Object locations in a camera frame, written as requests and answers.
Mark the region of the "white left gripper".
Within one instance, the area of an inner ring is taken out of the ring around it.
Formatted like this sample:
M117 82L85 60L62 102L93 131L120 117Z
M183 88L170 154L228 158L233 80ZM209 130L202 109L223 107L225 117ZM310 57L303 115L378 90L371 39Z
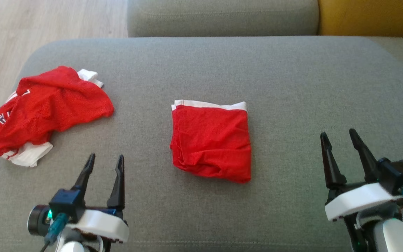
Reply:
M89 177L94 169L96 154L91 153L81 170L71 190L78 191L78 197L84 201ZM116 178L112 193L107 200L107 207L111 209L93 208L85 210L82 218L75 224L67 223L57 236L56 244L67 242L113 242L125 243L129 237L129 227L126 222L113 215L114 210L125 209L125 159L119 156L116 165ZM28 232L32 236L45 237L53 223L52 212L48 205L35 206L28 217Z

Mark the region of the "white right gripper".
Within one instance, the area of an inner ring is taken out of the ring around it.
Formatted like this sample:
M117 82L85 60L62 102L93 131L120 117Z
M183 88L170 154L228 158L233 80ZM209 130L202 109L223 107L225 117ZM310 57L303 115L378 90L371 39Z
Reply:
M379 180L380 175L377 160L354 128L349 129L349 135L355 150L359 154L365 173L365 182L372 184L362 185L359 188L342 193L326 204L324 209L328 221L376 207L389 201L403 199L403 195L393 196L379 183L373 183ZM347 179L338 168L332 153L332 145L326 132L320 134L320 145L323 155L326 188L331 190L339 189L347 183Z

